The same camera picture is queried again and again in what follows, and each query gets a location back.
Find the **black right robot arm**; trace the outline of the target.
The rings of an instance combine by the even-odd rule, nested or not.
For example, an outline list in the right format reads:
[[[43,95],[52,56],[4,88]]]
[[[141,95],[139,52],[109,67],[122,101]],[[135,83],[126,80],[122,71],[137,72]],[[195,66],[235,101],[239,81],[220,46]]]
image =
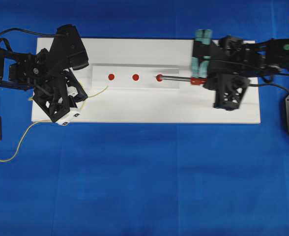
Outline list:
[[[195,32],[190,83],[214,91],[216,109],[238,109],[251,78],[271,84],[283,69],[289,72],[289,39],[246,43],[228,35],[214,43],[211,30]]]

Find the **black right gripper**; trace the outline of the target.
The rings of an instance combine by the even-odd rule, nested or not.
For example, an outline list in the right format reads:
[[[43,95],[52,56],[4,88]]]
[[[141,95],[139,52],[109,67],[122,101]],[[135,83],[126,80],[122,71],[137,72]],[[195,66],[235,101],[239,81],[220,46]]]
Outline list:
[[[243,39],[229,35],[214,43],[212,30],[195,31],[192,76],[207,78],[203,87],[215,91],[213,108],[226,111],[239,109],[250,84],[247,77],[262,76],[260,52],[262,43],[245,43]]]

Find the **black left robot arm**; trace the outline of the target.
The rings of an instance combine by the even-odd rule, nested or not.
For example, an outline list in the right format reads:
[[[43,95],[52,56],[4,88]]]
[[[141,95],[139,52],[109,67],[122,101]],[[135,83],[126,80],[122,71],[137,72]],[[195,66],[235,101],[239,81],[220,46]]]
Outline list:
[[[88,98],[73,74],[73,60],[42,49],[38,54],[0,48],[0,87],[33,91],[32,100],[52,122],[66,126],[81,114]]]

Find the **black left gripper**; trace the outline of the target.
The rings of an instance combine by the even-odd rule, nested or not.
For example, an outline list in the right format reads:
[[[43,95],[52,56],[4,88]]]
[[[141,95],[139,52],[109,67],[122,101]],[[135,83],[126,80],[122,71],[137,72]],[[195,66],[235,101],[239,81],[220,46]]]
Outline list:
[[[33,101],[51,122],[68,125],[81,114],[77,103],[88,95],[68,69],[68,51],[63,48],[42,49],[38,54],[8,51],[15,61],[9,66],[8,88],[34,89]]]

